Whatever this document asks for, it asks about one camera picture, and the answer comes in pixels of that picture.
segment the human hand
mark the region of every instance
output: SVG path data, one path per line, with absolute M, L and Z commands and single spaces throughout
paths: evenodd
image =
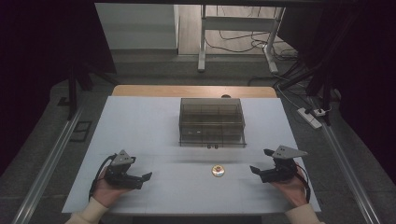
M 298 174 L 300 176 L 304 177 L 297 162 L 296 162 L 296 164 L 297 164 Z M 296 176 L 294 176 L 292 179 L 290 179 L 288 181 L 272 182 L 270 184 L 272 184 L 274 187 L 279 189 L 280 192 L 282 192 L 282 194 L 285 196 L 285 198 L 294 207 L 299 207 L 299 206 L 302 206 L 302 205 L 308 203 L 305 198 L 304 184 Z
M 110 207 L 123 193 L 131 191 L 131 189 L 120 189 L 111 186 L 104 179 L 107 167 L 99 175 L 96 182 L 96 188 L 93 192 L 93 198 L 101 203 L 104 207 Z

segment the wooden table edge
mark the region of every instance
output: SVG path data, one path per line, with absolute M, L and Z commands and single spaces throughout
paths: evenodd
M 112 96 L 277 98 L 272 87 L 119 85 Z

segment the wall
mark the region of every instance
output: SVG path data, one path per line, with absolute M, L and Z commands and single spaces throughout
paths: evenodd
M 177 48 L 177 6 L 95 5 L 110 49 Z

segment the transparent storage container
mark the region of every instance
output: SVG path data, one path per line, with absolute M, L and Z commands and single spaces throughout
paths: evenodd
M 182 147 L 245 147 L 240 99 L 182 98 L 179 143 Z

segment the white table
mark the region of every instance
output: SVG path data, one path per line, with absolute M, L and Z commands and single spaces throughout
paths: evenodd
M 275 188 L 263 184 L 249 169 L 249 165 L 262 170 L 274 167 L 264 148 L 297 148 L 280 99 L 242 98 L 241 102 L 247 146 L 207 149 L 178 145 L 180 97 L 110 96 L 63 212 L 76 212 L 87 205 L 100 164 L 122 149 L 137 157 L 129 175 L 153 175 L 141 190 L 123 195 L 112 213 L 262 215 L 290 209 Z M 304 167 L 301 159 L 296 161 Z M 223 177 L 211 174 L 215 164 L 224 166 Z M 315 192 L 311 203 L 320 211 Z

